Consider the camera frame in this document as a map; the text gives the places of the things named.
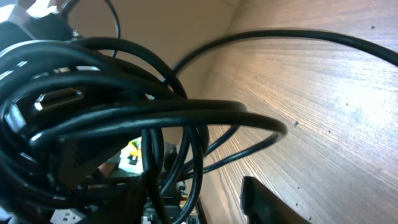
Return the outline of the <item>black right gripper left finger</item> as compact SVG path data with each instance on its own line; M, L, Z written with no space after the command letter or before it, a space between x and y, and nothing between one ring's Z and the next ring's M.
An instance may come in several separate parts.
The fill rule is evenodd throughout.
M147 200L147 174L134 177L127 189L93 215L94 224L141 223Z

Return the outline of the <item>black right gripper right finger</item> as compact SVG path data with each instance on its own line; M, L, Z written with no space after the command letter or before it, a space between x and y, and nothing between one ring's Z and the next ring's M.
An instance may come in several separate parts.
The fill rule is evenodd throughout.
M255 177L243 177L241 208L249 224L310 224Z

